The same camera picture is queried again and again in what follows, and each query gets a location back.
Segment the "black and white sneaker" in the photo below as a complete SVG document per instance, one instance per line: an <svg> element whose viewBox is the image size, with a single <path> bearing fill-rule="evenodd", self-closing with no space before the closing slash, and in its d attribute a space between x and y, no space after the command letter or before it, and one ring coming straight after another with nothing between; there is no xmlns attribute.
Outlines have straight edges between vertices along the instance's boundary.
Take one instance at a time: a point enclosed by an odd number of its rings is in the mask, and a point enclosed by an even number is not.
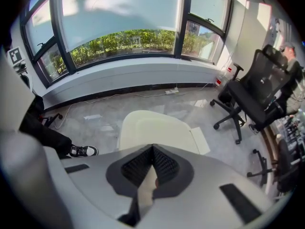
<svg viewBox="0 0 305 229"><path fill-rule="evenodd" d="M254 124L249 124L249 128L255 135L259 133L259 131L254 127Z"/></svg>
<svg viewBox="0 0 305 229"><path fill-rule="evenodd" d="M88 157L98 155L99 150L93 146L75 146L72 145L70 155L72 157Z"/></svg>

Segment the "window frame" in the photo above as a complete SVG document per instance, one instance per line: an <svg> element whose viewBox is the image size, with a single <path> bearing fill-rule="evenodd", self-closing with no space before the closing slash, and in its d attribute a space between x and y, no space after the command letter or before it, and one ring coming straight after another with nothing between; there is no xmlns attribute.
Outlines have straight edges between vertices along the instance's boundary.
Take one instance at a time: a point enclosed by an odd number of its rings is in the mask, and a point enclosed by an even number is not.
<svg viewBox="0 0 305 229"><path fill-rule="evenodd" d="M26 52L28 54L28 57L30 58L30 61L34 67L34 70L36 71L37 75L39 76L41 82L44 84L46 88L50 87L54 83L60 81L66 76L72 75L78 71L88 69L90 67L93 67L98 64L103 64L107 62L112 62L116 60L124 60L124 59L136 59L136 58L149 58L149 57L169 57L169 58L176 58L176 59L183 59L183 60L196 60L201 62L207 62L211 64L216 64L221 51L224 47L224 43L226 40L226 36L228 34L230 21L232 17L232 10L234 5L234 0L228 0L227 4L227 11L226 16L224 20L224 28L220 29L208 20L205 20L199 16L196 16L194 14L191 14L191 2L192 0L181 0L180 4L180 14L178 15L178 28L176 32L176 38L173 46L173 53L133 53L133 54L126 54L126 55L119 55L119 56L112 56L105 59L101 59L98 61L94 61L91 63L88 63L84 66L81 66L77 68L74 64L74 61L72 59L72 56L70 52L66 52L65 43L64 43L64 37L61 33L61 21L60 21L60 14L59 9L61 9L61 1L62 0L50 0L50 15L51 15L51 24L53 29L52 36L42 47L39 49L39 51L33 55L28 36L26 33L26 23L29 21L29 19L32 17L32 15L35 13L35 11L41 6L42 3L44 3L46 0L39 0L31 10L29 10L30 7L30 1L28 1L26 7L20 14L20 32L21 37L23 40L23 43L26 48ZM182 47L185 37L185 31L186 31L186 24L188 21L195 22L199 24L200 26L203 26L212 32L216 33L220 36L220 39L218 40L218 43L215 44L213 47L213 58L211 60L202 59L199 57L192 57L182 54ZM49 77L46 69L42 69L38 65L38 60L44 53L46 53L53 45L57 44L58 49L60 51L60 54L62 56L63 62L65 63L68 73L65 75L62 75L58 77L55 80L51 80Z"/></svg>

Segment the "chair wheel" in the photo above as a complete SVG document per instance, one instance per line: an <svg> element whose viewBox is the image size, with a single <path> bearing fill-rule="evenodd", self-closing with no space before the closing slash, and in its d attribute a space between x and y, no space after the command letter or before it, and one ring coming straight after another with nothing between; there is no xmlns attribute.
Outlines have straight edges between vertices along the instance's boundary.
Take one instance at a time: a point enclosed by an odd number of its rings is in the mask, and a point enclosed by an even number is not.
<svg viewBox="0 0 305 229"><path fill-rule="evenodd" d="M215 130L218 130L219 124L215 124L213 127L214 127Z"/></svg>

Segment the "office chair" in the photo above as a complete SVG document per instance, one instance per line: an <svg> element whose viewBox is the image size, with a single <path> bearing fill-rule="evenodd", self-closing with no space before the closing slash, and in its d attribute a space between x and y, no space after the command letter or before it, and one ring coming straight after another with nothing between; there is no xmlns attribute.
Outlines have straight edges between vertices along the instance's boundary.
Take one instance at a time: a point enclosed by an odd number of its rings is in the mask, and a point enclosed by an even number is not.
<svg viewBox="0 0 305 229"><path fill-rule="evenodd" d="M214 129L217 130L220 123L232 118L238 134L235 143L240 144L242 140L240 127L245 124L245 121L239 116L239 113L243 110L255 123L263 124L276 111L282 112L279 105L278 109L272 110L268 115L265 114L264 109L269 106L277 91L288 82L289 76L282 69L281 63L276 62L272 57L272 54L268 55L259 49L255 51L249 72L239 81L236 80L236 77L238 72L243 69L238 64L234 63L234 65L237 67L237 71L233 79L225 86L226 91L232 97L231 101L222 103L213 99L210 105L214 106L217 103L230 113L214 124Z"/></svg>
<svg viewBox="0 0 305 229"><path fill-rule="evenodd" d="M281 193L285 193L296 186L300 168L303 164L302 151L300 147L297 146L296 155L291 154L288 150L286 141L283 139L278 143L278 150L278 161L276 161L277 168L267 169L266 159L261 156L258 150L254 149L253 153L258 154L262 171L255 174L248 172L247 177L262 175L262 180L260 182L260 187L262 187L267 183L267 174L269 172L274 172L274 175L277 177L277 190Z"/></svg>
<svg viewBox="0 0 305 229"><path fill-rule="evenodd" d="M25 75L21 75L20 78L23 80L23 82L29 87L29 79ZM39 95L33 92L35 95L35 98L33 102L31 103L28 113L37 118L41 123L43 120L46 120L44 123L45 127L50 127L50 125L54 122L54 120L58 117L59 119L62 119L63 116L59 113L57 113L55 116L51 117L42 117L42 114L44 112L44 104L43 104L43 99Z"/></svg>

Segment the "floor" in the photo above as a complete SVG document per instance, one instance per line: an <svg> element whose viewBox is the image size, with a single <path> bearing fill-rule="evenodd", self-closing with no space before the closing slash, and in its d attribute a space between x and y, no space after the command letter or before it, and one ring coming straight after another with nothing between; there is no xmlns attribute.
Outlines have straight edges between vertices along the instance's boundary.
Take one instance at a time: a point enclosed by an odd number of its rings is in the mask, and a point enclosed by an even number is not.
<svg viewBox="0 0 305 229"><path fill-rule="evenodd" d="M185 95L164 95L143 98L135 95L115 96L93 104L79 103L73 105L58 132L68 136L78 146L92 145L99 149L99 154L117 151L117 140L122 122L127 114L135 110L150 110L176 117L186 122L191 128L200 127L209 145L207 156L216 158L231 166L235 171L246 176L247 172L261 170L257 155L253 149L260 150L262 155L270 159L265 148L263 137L255 135L248 127L251 122L242 127L243 140L236 145L237 132L233 121L228 120L213 129L214 123L227 115L221 107L211 107L209 102L217 97L214 88L185 88L179 89ZM163 94L165 90L146 91L136 94L143 96ZM46 115L61 113L66 115L69 106L48 112ZM259 184L260 177L252 178Z"/></svg>

